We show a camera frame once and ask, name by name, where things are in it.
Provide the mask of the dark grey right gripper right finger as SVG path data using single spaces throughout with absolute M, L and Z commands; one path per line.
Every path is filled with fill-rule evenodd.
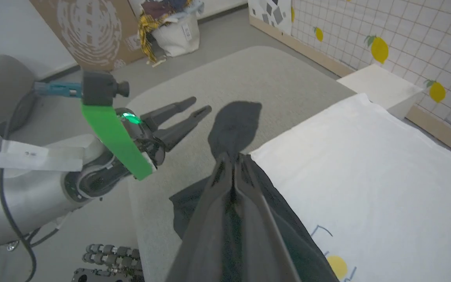
M 242 281 L 299 282 L 300 278 L 261 186 L 252 160 L 239 154 L 233 167 L 233 190 L 241 220 Z

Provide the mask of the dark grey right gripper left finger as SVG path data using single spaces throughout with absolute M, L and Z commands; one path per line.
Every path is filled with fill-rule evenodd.
M 220 156 L 184 234 L 167 282 L 220 282 L 226 209 L 231 201 L 233 168 Z

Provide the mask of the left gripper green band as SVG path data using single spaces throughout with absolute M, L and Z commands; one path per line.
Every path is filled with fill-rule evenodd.
M 187 98 L 171 103 L 146 114 L 136 116 L 127 109 L 117 113 L 113 107 L 81 104 L 81 112 L 98 139 L 123 166 L 138 180 L 143 180 L 157 171 L 157 165 L 136 140 L 156 142 L 153 132 L 168 119 L 191 107 L 197 98 Z M 206 105 L 190 114 L 185 120 L 163 130 L 155 136 L 164 144 L 164 151 L 170 152 L 208 114 L 212 107 Z

